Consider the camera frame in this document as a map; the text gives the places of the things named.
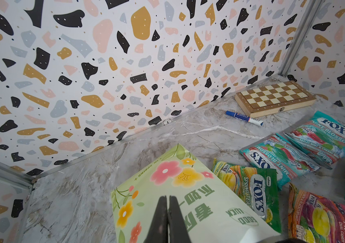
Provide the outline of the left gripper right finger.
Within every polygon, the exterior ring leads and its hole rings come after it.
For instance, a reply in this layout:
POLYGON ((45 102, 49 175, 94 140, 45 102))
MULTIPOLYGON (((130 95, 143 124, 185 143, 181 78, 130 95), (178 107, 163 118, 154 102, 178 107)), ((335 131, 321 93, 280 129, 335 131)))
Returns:
POLYGON ((169 197, 169 208, 167 211, 170 243, 191 243, 185 221, 175 196, 169 197))

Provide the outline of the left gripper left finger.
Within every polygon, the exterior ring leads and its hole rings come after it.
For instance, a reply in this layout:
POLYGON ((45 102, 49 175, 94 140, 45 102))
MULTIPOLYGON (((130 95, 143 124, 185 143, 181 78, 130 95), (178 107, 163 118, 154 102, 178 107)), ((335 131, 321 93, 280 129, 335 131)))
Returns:
POLYGON ((167 243, 168 242, 168 219, 167 219, 167 198, 161 196, 151 222, 150 229, 145 243, 167 243))

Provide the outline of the white floral paper bag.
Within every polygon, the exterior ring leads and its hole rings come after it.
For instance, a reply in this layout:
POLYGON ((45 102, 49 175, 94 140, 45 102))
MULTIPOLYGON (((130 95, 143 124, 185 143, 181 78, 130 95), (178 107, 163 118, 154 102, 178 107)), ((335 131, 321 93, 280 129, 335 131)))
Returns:
POLYGON ((269 226, 178 144, 111 194, 119 243, 275 242, 269 226))

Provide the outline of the mint blossom candy bag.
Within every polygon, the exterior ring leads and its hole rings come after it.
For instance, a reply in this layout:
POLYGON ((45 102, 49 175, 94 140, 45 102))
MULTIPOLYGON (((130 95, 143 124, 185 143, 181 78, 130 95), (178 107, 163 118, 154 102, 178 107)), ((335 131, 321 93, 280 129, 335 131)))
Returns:
POLYGON ((296 148, 327 169, 345 157, 345 126, 321 111, 284 135, 296 148))
POLYGON ((279 190, 282 190, 283 186, 293 179, 321 168, 308 155, 279 134, 249 145, 240 150, 240 153, 257 168, 275 169, 279 190))

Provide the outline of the orange fruits candy bag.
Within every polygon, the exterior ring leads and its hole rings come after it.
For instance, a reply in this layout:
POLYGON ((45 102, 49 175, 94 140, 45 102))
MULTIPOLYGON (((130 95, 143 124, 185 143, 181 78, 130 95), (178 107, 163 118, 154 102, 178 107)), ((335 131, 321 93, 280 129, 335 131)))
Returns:
POLYGON ((288 235, 306 243, 345 243, 345 205, 290 184, 288 235))

